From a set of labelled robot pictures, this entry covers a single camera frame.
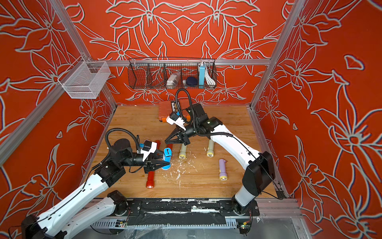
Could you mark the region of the blue flashlight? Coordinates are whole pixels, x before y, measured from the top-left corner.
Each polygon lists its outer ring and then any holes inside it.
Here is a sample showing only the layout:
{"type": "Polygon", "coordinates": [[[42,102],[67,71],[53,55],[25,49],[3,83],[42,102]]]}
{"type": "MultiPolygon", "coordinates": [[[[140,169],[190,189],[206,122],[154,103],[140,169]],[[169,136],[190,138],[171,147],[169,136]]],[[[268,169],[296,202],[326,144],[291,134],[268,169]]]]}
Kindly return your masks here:
{"type": "Polygon", "coordinates": [[[166,147],[163,152],[163,160],[168,164],[163,166],[163,170],[168,170],[171,167],[171,158],[172,158],[172,149],[170,147],[166,147]]]}

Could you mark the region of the green flashlight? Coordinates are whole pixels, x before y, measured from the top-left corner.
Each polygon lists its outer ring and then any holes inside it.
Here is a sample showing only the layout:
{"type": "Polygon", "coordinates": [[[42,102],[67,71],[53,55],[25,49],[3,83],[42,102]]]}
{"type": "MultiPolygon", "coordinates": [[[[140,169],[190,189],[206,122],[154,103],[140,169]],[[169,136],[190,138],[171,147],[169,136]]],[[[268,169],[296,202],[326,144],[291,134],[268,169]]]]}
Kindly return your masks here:
{"type": "Polygon", "coordinates": [[[180,149],[178,158],[181,160],[184,160],[187,158],[187,146],[186,145],[184,145],[184,144],[181,145],[181,149],[180,149]]]}
{"type": "Polygon", "coordinates": [[[209,145],[207,149],[207,157],[214,157],[214,141],[212,139],[209,140],[209,145]]]}

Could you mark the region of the red flashlight front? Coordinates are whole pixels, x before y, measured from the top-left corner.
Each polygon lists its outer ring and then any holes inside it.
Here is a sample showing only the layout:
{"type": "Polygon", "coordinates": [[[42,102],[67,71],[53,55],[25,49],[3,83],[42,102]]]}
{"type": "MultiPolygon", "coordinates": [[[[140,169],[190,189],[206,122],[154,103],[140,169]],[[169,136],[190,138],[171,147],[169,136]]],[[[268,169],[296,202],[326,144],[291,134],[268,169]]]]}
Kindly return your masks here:
{"type": "Polygon", "coordinates": [[[154,171],[148,172],[147,181],[146,181],[146,188],[152,189],[155,187],[154,178],[155,178],[155,172],[154,171]]]}

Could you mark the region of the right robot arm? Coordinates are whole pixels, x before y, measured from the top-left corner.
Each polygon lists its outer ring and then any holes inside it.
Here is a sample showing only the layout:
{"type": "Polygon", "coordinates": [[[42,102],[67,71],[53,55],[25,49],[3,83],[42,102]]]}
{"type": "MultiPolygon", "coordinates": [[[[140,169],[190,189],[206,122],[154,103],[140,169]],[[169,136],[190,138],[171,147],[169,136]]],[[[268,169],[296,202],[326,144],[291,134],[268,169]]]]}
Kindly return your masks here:
{"type": "Polygon", "coordinates": [[[186,89],[178,89],[175,103],[179,114],[171,113],[166,122],[176,128],[165,139],[166,144],[191,143],[193,136],[207,137],[222,146],[245,170],[242,186],[232,198],[236,210],[244,210],[274,182],[275,169],[272,155],[253,149],[235,136],[221,120],[209,117],[199,103],[192,103],[186,89]]]}

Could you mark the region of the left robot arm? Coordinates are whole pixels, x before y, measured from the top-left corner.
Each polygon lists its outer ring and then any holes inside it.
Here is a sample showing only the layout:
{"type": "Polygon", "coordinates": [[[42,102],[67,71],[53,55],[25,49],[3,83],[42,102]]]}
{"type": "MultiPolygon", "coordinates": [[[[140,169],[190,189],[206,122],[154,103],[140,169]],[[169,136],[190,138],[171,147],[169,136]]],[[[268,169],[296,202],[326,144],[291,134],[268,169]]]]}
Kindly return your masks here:
{"type": "Polygon", "coordinates": [[[78,231],[108,215],[129,215],[131,207],[117,190],[109,193],[95,206],[79,211],[97,195],[114,185],[126,168],[137,167],[145,173],[170,165],[157,143],[146,140],[139,143],[139,136],[127,129],[112,128],[105,134],[108,147],[106,157],[88,174],[84,183],[58,204],[38,216],[29,215],[21,223],[24,239],[68,239],[78,231]]]}

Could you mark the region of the purple flashlight front right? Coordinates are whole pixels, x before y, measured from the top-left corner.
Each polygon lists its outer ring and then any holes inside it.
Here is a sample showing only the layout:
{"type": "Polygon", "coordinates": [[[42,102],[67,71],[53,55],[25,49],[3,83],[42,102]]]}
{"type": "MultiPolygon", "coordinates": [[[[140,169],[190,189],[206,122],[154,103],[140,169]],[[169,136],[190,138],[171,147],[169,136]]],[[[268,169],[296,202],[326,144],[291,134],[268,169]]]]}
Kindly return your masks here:
{"type": "Polygon", "coordinates": [[[219,163],[219,179],[221,181],[226,181],[228,179],[228,175],[226,172],[226,160],[220,159],[218,163],[219,163]]]}

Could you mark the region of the orange tool case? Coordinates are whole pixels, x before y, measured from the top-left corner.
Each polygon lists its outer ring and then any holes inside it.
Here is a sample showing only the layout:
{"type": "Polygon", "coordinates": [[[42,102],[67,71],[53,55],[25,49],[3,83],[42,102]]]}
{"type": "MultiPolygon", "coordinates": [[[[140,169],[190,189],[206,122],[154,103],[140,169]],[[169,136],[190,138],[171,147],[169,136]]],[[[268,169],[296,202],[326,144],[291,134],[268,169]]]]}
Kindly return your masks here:
{"type": "MultiPolygon", "coordinates": [[[[187,112],[187,108],[190,106],[189,101],[185,99],[179,100],[182,113],[186,117],[187,120],[190,120],[191,117],[189,113],[187,112]]],[[[160,122],[166,122],[166,118],[171,114],[171,112],[178,112],[178,108],[176,106],[176,101],[171,100],[171,101],[163,101],[159,103],[159,115],[158,119],[160,122]]]]}

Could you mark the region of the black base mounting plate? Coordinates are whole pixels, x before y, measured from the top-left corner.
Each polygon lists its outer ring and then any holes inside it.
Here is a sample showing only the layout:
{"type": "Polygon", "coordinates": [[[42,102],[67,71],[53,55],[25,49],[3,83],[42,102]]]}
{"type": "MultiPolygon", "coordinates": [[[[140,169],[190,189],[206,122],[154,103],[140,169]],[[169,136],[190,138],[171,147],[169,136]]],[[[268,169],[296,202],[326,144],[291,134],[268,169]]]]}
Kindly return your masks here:
{"type": "Polygon", "coordinates": [[[127,226],[236,228],[260,215],[255,200],[241,208],[229,198],[134,198],[127,206],[124,214],[112,215],[127,226]]]}

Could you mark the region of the white packet in basket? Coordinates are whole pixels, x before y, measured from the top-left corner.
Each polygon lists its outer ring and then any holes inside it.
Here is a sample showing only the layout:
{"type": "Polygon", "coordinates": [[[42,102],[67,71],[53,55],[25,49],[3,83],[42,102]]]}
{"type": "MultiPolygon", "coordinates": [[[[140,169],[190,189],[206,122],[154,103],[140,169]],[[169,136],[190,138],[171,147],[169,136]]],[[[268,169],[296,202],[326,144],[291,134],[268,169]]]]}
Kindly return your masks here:
{"type": "Polygon", "coordinates": [[[166,82],[166,88],[167,89],[175,89],[176,86],[178,85],[179,81],[181,79],[181,73],[180,72],[175,72],[171,74],[171,76],[168,78],[166,82]]]}

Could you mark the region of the dark blue round case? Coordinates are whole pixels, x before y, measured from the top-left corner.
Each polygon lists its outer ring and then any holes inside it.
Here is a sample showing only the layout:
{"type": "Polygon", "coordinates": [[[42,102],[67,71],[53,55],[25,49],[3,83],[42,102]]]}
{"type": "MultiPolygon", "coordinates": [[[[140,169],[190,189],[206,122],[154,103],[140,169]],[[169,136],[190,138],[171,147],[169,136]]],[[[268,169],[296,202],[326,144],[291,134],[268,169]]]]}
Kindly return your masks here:
{"type": "Polygon", "coordinates": [[[199,80],[197,78],[190,76],[186,79],[187,87],[196,87],[198,85],[199,85],[199,80]]]}

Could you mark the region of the light blue box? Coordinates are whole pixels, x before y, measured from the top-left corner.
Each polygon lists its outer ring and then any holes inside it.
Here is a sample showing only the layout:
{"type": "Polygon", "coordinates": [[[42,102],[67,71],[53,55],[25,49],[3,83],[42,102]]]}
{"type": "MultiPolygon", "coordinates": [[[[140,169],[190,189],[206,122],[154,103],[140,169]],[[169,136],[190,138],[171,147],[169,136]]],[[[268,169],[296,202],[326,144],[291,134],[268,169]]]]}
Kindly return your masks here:
{"type": "Polygon", "coordinates": [[[205,73],[206,66],[204,64],[199,65],[199,88],[203,89],[205,85],[205,73]]]}

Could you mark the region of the clear plastic bin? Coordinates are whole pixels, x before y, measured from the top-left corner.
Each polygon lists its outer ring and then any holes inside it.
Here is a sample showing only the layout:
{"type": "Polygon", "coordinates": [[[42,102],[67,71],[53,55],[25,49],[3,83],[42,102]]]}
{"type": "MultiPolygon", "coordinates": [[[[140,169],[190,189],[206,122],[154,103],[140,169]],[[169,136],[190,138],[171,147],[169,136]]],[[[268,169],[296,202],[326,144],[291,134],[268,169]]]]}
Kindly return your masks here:
{"type": "Polygon", "coordinates": [[[96,99],[110,76],[105,61],[79,62],[59,80],[72,99],[96,99]]]}

